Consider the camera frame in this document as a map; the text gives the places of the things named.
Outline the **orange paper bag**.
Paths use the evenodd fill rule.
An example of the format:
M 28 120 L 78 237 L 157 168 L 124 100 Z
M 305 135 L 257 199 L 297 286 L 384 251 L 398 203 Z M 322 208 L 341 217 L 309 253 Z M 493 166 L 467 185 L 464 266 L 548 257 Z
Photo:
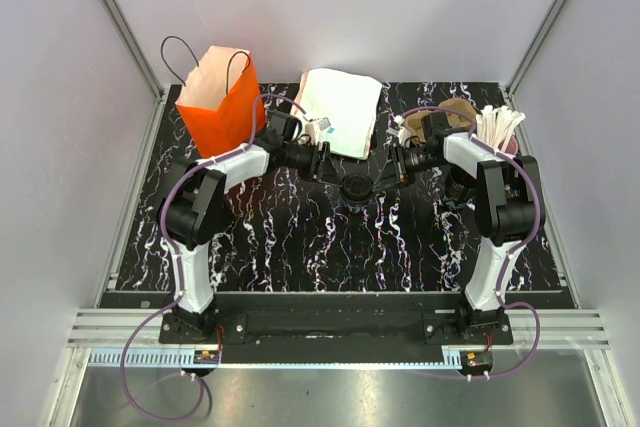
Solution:
M 203 158 L 222 155 L 266 126 L 253 58 L 241 48 L 211 46 L 188 74 L 167 70 L 181 90 L 176 109 Z

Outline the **black printed paper cup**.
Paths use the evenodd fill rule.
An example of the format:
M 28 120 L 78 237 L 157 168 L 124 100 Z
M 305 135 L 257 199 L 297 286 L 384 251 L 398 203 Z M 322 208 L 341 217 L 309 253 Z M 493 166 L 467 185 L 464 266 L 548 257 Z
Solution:
M 341 203 L 344 210 L 352 215 L 361 215 L 370 202 L 370 196 L 351 196 L 348 193 L 341 194 Z

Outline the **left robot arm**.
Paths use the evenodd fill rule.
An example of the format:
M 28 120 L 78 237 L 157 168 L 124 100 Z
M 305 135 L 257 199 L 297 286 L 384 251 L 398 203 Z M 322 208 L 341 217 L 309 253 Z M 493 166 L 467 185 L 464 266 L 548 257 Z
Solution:
M 209 249 L 227 222 L 228 191 L 280 167 L 295 169 L 300 178 L 310 182 L 341 184 L 330 145 L 301 143 L 297 138 L 301 131 L 300 119 L 276 112 L 238 148 L 171 166 L 169 186 L 157 207 L 157 225 L 174 271 L 170 314 L 193 342 L 206 342 L 217 333 L 211 311 L 214 288 L 209 280 Z

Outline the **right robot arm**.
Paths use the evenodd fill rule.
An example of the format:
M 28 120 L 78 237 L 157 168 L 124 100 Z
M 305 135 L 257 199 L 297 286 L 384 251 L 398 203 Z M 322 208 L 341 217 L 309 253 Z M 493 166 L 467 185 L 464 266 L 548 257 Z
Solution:
M 417 173 L 447 165 L 454 183 L 474 195 L 480 247 L 453 321 L 457 337 L 472 344 L 499 330 L 508 309 L 531 307 L 506 303 L 505 292 L 520 254 L 544 226 L 539 167 L 532 156 L 513 156 L 481 140 L 472 117 L 463 116 L 469 122 L 464 129 L 450 124 L 450 108 L 428 110 L 425 142 L 418 147 L 393 143 L 373 191 L 409 186 Z

